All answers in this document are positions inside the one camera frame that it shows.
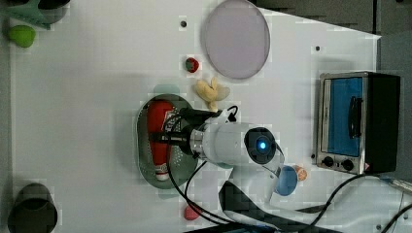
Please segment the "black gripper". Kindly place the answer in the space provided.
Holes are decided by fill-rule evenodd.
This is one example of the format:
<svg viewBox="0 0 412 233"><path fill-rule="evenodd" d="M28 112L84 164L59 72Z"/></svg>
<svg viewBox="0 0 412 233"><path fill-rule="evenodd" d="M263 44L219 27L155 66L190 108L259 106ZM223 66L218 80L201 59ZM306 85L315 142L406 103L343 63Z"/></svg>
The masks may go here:
<svg viewBox="0 0 412 233"><path fill-rule="evenodd" d="M149 140L179 146L187 155L203 155L202 139L204 131L212 123L236 121L237 107L217 110L216 112L182 108L168 115L168 132L153 132Z"/></svg>

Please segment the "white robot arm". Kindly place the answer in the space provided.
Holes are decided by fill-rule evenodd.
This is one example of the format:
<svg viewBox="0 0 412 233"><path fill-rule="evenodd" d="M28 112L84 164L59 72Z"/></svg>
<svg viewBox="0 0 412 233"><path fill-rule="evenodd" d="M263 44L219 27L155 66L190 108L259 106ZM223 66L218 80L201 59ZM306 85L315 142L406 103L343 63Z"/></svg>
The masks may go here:
<svg viewBox="0 0 412 233"><path fill-rule="evenodd" d="M171 148L220 167L231 174L220 190L225 215L243 224L260 223L281 233L333 233L347 230L342 214L329 207L344 187L335 188L316 208L284 210L270 204L284 175L284 155L271 131L234 120L230 110L208 112L161 103L147 110L147 130L155 175L174 178Z"/></svg>

